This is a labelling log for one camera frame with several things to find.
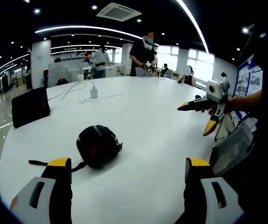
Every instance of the window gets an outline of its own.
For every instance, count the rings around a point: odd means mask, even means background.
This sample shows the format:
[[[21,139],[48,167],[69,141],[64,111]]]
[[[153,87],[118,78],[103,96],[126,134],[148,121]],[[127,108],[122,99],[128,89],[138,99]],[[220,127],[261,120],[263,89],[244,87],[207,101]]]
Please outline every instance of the window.
[[[214,55],[189,49],[187,65],[193,68],[196,79],[207,82],[213,77]]]
[[[157,53],[159,68],[162,68],[164,64],[167,64],[169,69],[176,71],[179,47],[161,45],[158,47]]]
[[[123,54],[123,49],[122,48],[117,48],[115,50],[115,63],[121,63],[121,57]]]
[[[109,59],[112,62],[112,53],[113,53],[113,50],[112,49],[109,49],[109,50],[106,50],[106,52],[108,53]]]

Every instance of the face mask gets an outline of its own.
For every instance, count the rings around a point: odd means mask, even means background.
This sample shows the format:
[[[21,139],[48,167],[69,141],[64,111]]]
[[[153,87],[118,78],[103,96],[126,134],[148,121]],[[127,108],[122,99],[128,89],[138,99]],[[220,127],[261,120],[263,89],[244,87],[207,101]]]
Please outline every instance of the face mask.
[[[147,38],[148,43],[153,44],[153,38]]]

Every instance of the person's hand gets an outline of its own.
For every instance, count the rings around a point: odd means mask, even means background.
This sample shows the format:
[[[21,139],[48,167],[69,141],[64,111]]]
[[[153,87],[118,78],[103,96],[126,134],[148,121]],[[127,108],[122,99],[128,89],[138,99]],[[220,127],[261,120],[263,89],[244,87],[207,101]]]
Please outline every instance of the person's hand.
[[[142,68],[143,70],[145,70],[145,71],[148,71],[148,68],[147,68],[146,64],[142,64],[142,65],[141,65],[141,68]]]
[[[202,113],[205,111],[205,110],[209,110],[208,114],[209,115],[213,115],[216,111],[217,111],[217,103],[212,101],[207,108],[202,108]]]
[[[234,104],[233,98],[228,98],[227,102],[225,103],[224,113],[230,113],[234,111]],[[207,108],[203,108],[201,111],[204,112],[205,110],[209,110],[208,114],[213,115],[217,111],[217,103],[212,101]]]

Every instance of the air conditioner vent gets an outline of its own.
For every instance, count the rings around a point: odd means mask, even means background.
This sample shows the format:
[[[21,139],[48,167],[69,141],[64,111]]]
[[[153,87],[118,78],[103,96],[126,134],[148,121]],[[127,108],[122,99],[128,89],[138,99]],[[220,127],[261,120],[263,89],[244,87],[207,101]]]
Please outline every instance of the air conditioner vent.
[[[116,3],[110,3],[96,16],[123,22],[138,15],[141,15],[141,13],[134,9]]]

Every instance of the white shirt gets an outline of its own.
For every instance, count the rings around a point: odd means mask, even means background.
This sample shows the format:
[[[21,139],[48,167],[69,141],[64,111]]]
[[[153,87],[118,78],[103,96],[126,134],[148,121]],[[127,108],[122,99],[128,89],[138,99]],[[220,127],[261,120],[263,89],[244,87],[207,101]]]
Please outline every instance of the white shirt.
[[[110,64],[110,59],[108,53],[105,51],[105,53],[102,52],[102,49],[100,48],[95,54],[92,56],[91,62],[95,62],[96,64],[105,62],[106,65]],[[105,70],[106,66],[101,65],[96,67],[96,70]]]

